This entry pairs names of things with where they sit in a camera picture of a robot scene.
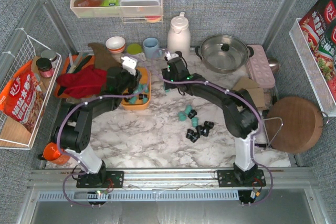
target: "marble surface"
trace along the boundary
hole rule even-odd
[[[206,69],[194,54],[186,60],[190,73],[199,73],[225,88],[232,88],[241,76],[248,76],[245,67],[232,74],[217,74]],[[157,69],[165,66],[163,60],[155,65]],[[187,129],[192,128],[191,120],[179,122],[177,117],[188,104],[198,112],[200,124],[215,122],[209,137],[201,136],[196,143],[185,137]],[[265,134],[260,134],[256,142],[265,143]],[[234,138],[226,129],[222,110],[202,98],[181,96],[177,90],[166,93],[155,75],[150,106],[143,111],[127,111],[120,106],[95,118],[90,144],[107,168],[232,167],[235,159]],[[277,150],[256,147],[255,159],[266,166],[290,166],[287,153]],[[75,165],[70,159],[62,167]],[[47,162],[46,168],[61,167]]]

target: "gray floor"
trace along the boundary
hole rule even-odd
[[[39,202],[34,224],[297,224],[314,223],[303,190],[274,190],[266,202],[242,208],[238,201],[109,202],[101,209]]]

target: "red cloth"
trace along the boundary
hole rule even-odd
[[[89,65],[77,73],[61,74],[56,82],[67,87],[65,94],[76,98],[99,94],[101,87],[106,83],[107,71]]]

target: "orange package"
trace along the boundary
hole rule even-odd
[[[24,64],[13,75],[0,93],[0,110],[33,132],[43,104],[42,92],[36,90],[32,61]]]

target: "white thermos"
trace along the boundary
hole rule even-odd
[[[190,51],[189,21],[184,17],[184,12],[174,17],[170,23],[167,47],[169,52],[181,51],[183,57],[187,57]]]

